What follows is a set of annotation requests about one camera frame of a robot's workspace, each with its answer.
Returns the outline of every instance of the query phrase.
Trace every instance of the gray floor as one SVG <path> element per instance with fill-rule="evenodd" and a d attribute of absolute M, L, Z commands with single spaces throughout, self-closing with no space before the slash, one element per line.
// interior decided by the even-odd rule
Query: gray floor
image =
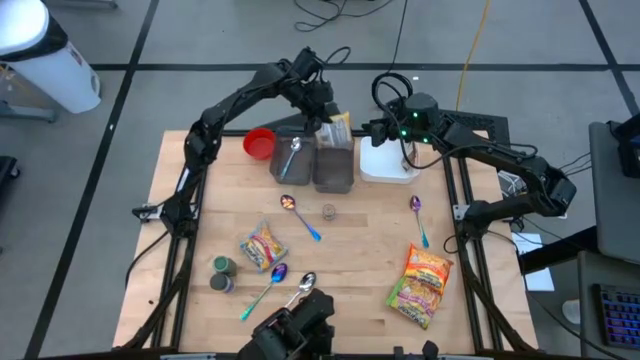
<path fill-rule="evenodd" d="M 120 9 L 53 6 L 51 11 L 71 40 L 93 64 L 126 64 L 151 0 L 120 0 Z M 301 3 L 328 11 L 314 0 Z M 640 63 L 633 46 L 634 14 L 640 3 L 590 0 L 619 63 Z M 352 1 L 350 13 L 374 4 Z M 398 52 L 399 63 L 462 63 L 471 46 L 484 2 L 409 0 Z M 312 33 L 293 22 L 313 22 L 291 1 L 160 0 L 141 63 L 247 64 L 293 57 L 311 46 L 326 56 L 349 45 L 349 62 L 388 63 L 399 29 L 403 2 L 367 18 L 341 18 Z M 578 1 L 494 0 L 475 63 L 606 64 Z M 378 116 L 369 96 L 380 71 L 327 71 L 336 101 L 356 125 Z M 404 71 L 414 87 L 455 106 L 459 71 Z M 58 259 L 84 191 L 96 151 L 120 88 L 123 71 L 102 71 L 103 102 L 82 115 L 62 113 L 55 124 L 0 120 L 0 153 L 18 157 L 23 176 L 4 198 L 0 211 L 0 359 L 24 356 Z M 41 355 L 109 349 L 140 225 L 130 209 L 147 198 L 162 133 L 187 129 L 202 109 L 243 85 L 244 71 L 137 71 L 124 104 L 80 241 L 60 295 Z M 625 72 L 632 91 L 640 73 Z M 25 94 L 10 94 L 34 101 Z M 623 121 L 629 111 L 611 71 L 473 71 L 467 76 L 462 110 L 507 116 L 514 142 L 534 143 L 560 165 L 588 151 L 587 125 Z M 247 129 L 291 114 L 283 100 L 265 102 L 232 122 Z M 530 216 L 565 236 L 594 223 L 589 172 L 574 178 L 579 192 L 567 220 Z M 554 238 L 543 234 L 545 242 Z M 552 269 L 556 291 L 535 295 L 559 313 L 577 297 L 575 263 Z M 578 342 L 531 304 L 543 349 L 579 354 Z"/>

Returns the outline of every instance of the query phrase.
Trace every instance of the wooden tabletop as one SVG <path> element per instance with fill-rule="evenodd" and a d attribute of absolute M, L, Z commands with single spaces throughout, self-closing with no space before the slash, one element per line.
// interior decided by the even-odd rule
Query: wooden tabletop
<path fill-rule="evenodd" d="M 184 131 L 165 133 L 149 195 L 151 203 L 172 194 L 184 163 L 185 136 Z M 425 145 L 420 146 L 420 152 L 422 163 L 438 156 Z M 321 194 L 313 185 L 277 184 L 269 174 L 268 161 L 256 161 L 244 153 L 242 138 L 223 139 L 205 188 L 181 351 L 237 352 L 250 340 L 253 328 L 296 292 L 302 275 L 315 271 L 316 286 L 334 298 L 336 313 L 328 319 L 336 327 L 334 352 L 390 354 L 394 346 L 403 346 L 406 352 L 419 353 L 425 341 L 431 340 L 441 353 L 473 353 L 458 258 L 442 248 L 444 240 L 453 234 L 442 164 L 423 170 L 410 185 L 392 185 L 363 182 L 358 163 L 356 147 L 355 184 L 349 194 Z M 453 166 L 457 177 L 457 167 Z M 501 198 L 494 168 L 469 161 L 469 173 L 476 199 Z M 321 242 L 315 242 L 295 215 L 281 208 L 282 194 L 296 198 L 299 212 L 322 235 Z M 429 237 L 429 251 L 455 263 L 443 300 L 427 330 L 385 305 L 404 271 L 409 244 L 421 243 L 415 215 L 408 206 L 414 194 L 422 200 L 421 219 Z M 335 220 L 322 218 L 324 204 L 335 206 Z M 269 274 L 258 274 L 239 246 L 262 218 L 269 220 L 273 234 L 289 247 L 284 259 L 289 273 L 284 282 L 274 285 L 249 319 L 241 322 L 242 312 L 269 283 Z M 505 224 L 495 223 L 491 230 L 511 238 Z M 136 252 L 162 232 L 160 222 L 142 225 Z M 168 240 L 163 241 L 133 270 L 114 345 L 129 340 L 157 303 L 168 244 Z M 455 241 L 448 245 L 454 249 Z M 488 234 L 484 246 L 497 306 L 525 341 L 537 347 L 513 245 Z M 232 294 L 221 294 L 209 287 L 212 261 L 219 255 L 238 264 L 236 290 Z M 486 315 L 481 303 L 477 303 L 484 346 L 491 348 Z M 170 309 L 167 324 L 172 324 L 173 316 L 174 310 Z M 168 343 L 169 336 L 164 338 Z"/>

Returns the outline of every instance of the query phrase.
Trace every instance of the red bowl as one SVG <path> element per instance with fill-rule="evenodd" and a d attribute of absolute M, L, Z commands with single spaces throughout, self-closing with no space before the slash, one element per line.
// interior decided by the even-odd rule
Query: red bowl
<path fill-rule="evenodd" d="M 257 160 L 266 160 L 273 154 L 276 134 L 266 128 L 256 128 L 244 137 L 244 151 Z"/>

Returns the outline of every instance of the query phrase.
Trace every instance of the green can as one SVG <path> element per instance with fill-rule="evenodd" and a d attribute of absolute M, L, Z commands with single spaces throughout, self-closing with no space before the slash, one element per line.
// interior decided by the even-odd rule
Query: green can
<path fill-rule="evenodd" d="M 236 276 L 236 273 L 237 273 L 236 263 L 226 256 L 216 257 L 213 260 L 213 269 L 216 272 L 219 272 L 228 276 Z"/>

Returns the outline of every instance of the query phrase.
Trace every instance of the small jar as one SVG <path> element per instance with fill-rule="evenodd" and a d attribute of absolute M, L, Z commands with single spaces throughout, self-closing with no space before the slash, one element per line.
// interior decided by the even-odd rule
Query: small jar
<path fill-rule="evenodd" d="M 213 260 L 213 269 L 228 276 L 236 276 L 236 263 L 226 256 L 218 256 Z"/>
<path fill-rule="evenodd" d="M 222 273 L 214 274 L 209 281 L 209 285 L 211 285 L 213 290 L 222 291 L 225 294 L 228 294 L 235 289 L 233 280 Z"/>

